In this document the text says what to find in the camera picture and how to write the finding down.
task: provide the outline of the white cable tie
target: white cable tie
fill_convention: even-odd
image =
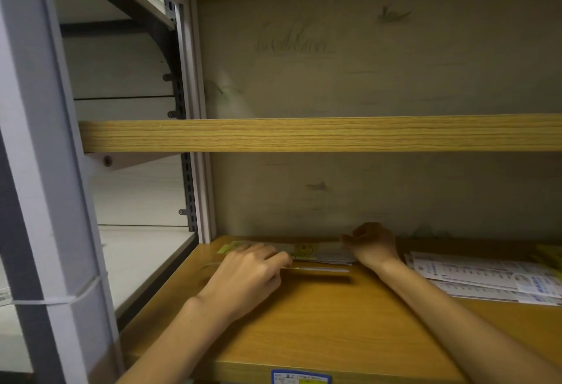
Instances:
[[[65,297],[50,297],[44,300],[12,300],[12,304],[15,305],[60,305],[60,304],[74,304],[79,302],[81,299],[86,297],[96,285],[101,282],[102,277],[107,276],[107,273],[103,275],[96,276],[94,279],[89,281],[81,291],[76,295],[68,295]]]

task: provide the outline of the shelf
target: shelf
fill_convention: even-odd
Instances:
[[[99,229],[117,317],[195,238],[179,226],[101,225]],[[0,306],[0,371],[32,372],[13,304]]]
[[[121,333],[125,361],[134,363],[187,298],[196,295],[233,240],[310,242],[306,238],[223,236],[199,245]],[[402,240],[402,252],[530,260],[533,244],[506,241]],[[271,370],[293,368],[334,382],[465,382],[446,352],[405,304],[376,276],[352,266],[345,276],[282,271],[283,285],[248,317],[235,322],[203,357],[193,378],[269,382]],[[562,308],[458,299],[476,314],[562,366]]]
[[[562,151],[562,114],[81,122],[93,152]]]

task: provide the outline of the forearm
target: forearm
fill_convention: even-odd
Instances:
[[[465,309],[398,259],[375,268],[478,384],[562,382],[560,370]]]
[[[176,384],[229,324],[220,306],[189,299],[172,323],[119,380],[118,384]]]

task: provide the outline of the wooden shelf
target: wooden shelf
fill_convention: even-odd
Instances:
[[[306,238],[223,236],[199,245],[121,334],[134,363],[187,298],[213,273],[209,262],[233,240],[310,242]],[[533,244],[500,241],[402,240],[399,250],[530,260]],[[330,374],[335,384],[464,382],[446,352],[373,273],[346,276],[282,271],[283,285],[250,316],[233,324],[202,359],[193,378],[263,384],[274,368]],[[562,366],[562,308],[458,299],[488,322]]]
[[[81,122],[90,152],[561,151],[562,114]]]

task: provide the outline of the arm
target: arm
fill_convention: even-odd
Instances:
[[[398,257],[394,236],[379,223],[363,224],[341,239],[410,306],[473,382],[562,383],[559,368],[410,270]]]
[[[263,244],[228,253],[205,288],[185,303],[172,323],[118,384],[176,384],[236,319],[253,310],[281,284],[287,253]]]

